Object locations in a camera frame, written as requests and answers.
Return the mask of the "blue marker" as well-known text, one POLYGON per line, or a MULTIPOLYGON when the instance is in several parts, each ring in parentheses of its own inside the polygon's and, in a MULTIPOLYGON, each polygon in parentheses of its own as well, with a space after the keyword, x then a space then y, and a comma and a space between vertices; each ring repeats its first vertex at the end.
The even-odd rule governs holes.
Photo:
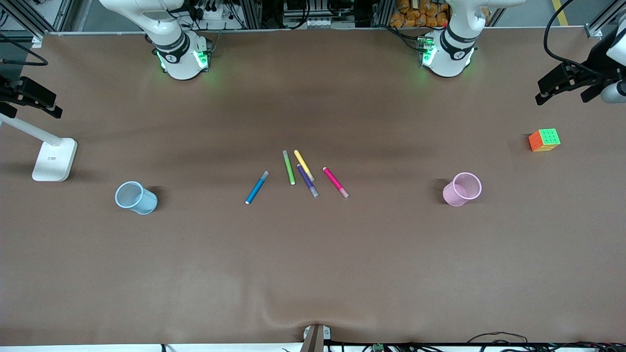
POLYGON ((269 171, 265 170, 264 173, 260 176, 259 180, 256 182, 256 184, 254 185, 253 189, 250 191, 250 193, 248 194, 246 200, 245 200, 245 204, 249 205, 251 204, 254 199, 256 198, 257 194, 259 193, 260 189, 262 189, 266 179, 269 176, 269 171))

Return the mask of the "pink marker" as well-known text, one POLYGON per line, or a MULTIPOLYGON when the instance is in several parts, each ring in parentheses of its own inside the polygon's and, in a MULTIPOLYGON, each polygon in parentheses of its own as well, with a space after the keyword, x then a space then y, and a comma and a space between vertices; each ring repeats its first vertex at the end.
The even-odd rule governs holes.
POLYGON ((339 191, 339 193, 342 194, 343 198, 348 198, 349 193, 343 187, 342 183, 340 183, 340 181, 335 177, 333 172, 328 167, 322 167, 322 171, 324 172, 326 177, 330 180, 330 182, 333 184, 333 186, 339 191))

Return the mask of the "colourful puzzle cube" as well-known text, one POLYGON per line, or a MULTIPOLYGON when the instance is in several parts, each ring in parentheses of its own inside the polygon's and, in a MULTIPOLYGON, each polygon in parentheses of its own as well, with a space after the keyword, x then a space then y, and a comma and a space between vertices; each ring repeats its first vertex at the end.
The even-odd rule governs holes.
POLYGON ((546 152, 561 144, 556 129, 539 129, 528 136, 529 146, 532 152, 546 152))

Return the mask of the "white desk lamp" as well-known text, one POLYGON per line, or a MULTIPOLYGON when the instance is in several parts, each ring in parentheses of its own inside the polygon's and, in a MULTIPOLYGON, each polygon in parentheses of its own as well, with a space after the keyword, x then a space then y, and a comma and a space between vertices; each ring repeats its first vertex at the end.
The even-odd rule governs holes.
POLYGON ((34 164, 32 179, 36 182, 63 182, 71 173, 78 143, 72 138, 60 138, 31 123, 0 113, 0 121, 42 141, 34 164))

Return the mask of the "light blue mesh cup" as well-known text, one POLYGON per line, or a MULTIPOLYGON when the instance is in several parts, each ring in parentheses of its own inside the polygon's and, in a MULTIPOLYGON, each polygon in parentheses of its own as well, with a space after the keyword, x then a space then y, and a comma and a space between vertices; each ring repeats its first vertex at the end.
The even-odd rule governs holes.
POLYGON ((157 196, 135 181, 120 185, 115 192, 114 199, 121 209, 132 210, 139 215, 153 212, 158 205, 157 196))

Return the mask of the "pink mesh cup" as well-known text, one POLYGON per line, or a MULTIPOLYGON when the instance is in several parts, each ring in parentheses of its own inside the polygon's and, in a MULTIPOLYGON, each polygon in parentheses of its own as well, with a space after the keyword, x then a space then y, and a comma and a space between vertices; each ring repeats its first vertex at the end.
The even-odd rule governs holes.
POLYGON ((472 173, 459 173, 442 191, 445 202, 454 207, 460 207, 470 200, 479 198, 482 192, 482 183, 472 173))

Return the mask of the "orange packets pile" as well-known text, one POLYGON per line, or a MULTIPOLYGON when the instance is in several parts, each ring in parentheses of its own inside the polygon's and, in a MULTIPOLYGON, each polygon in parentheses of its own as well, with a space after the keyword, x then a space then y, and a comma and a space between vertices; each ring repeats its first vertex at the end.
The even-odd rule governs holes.
POLYGON ((447 27, 452 9, 445 0, 395 0, 391 27, 447 27))

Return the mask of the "green marker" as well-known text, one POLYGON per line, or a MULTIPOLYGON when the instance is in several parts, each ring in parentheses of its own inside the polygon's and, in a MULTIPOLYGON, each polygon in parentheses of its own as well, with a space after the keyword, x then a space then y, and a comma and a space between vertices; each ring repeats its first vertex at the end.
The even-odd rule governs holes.
POLYGON ((289 183, 290 183, 290 185, 295 185, 296 184, 296 180, 295 180, 295 176, 294 176, 294 173, 293 173, 293 167, 291 166, 291 160, 290 160, 289 152, 287 150, 283 150, 282 151, 282 155, 283 155, 283 159, 284 159, 286 172, 288 173, 289 183))

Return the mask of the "yellow marker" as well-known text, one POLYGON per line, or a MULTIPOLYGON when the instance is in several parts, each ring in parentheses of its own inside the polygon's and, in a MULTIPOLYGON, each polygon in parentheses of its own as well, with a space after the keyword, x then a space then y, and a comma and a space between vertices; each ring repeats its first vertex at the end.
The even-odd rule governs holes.
POLYGON ((308 176, 309 180, 311 182, 315 181, 315 178, 313 177, 313 174, 311 173, 311 170, 309 169, 306 161, 304 160, 302 154, 300 153, 299 150, 294 150, 293 151, 295 157, 297 158, 299 164, 302 166, 302 169, 304 170, 304 172, 306 173, 306 175, 308 176))

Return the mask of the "purple marker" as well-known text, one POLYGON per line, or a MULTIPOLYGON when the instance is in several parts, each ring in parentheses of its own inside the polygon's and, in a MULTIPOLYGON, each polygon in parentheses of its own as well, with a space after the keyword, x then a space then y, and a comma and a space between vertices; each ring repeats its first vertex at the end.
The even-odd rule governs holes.
POLYGON ((313 182, 311 181, 311 179, 309 178, 308 174, 305 172, 304 168, 302 167, 302 165, 300 165, 299 163, 297 164, 297 169, 299 170, 300 176, 302 176, 305 185, 307 186, 307 189, 309 189, 311 195, 313 196, 313 198, 317 198, 319 196, 317 189, 315 188, 315 186, 313 185, 313 182))

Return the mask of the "aluminium frame profile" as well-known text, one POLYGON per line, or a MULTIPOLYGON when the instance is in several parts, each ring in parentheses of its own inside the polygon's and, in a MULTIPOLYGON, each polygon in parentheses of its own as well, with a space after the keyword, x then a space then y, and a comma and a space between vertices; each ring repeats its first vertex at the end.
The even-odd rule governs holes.
POLYGON ((0 31, 50 33, 60 31, 74 0, 0 0, 0 31))
POLYGON ((620 21, 624 18, 626 18, 626 10, 598 15, 591 23, 585 24, 586 35, 588 38, 601 38, 604 34, 608 34, 613 27, 619 26, 620 21))

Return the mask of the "table edge clamp bracket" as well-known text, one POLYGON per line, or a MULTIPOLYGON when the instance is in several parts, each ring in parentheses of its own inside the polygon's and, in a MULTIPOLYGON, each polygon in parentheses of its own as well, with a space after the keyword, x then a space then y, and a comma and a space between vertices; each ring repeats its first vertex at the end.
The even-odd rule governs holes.
POLYGON ((304 342, 300 352, 325 352, 324 345, 330 341, 331 328, 326 325, 309 325, 304 330, 304 342))

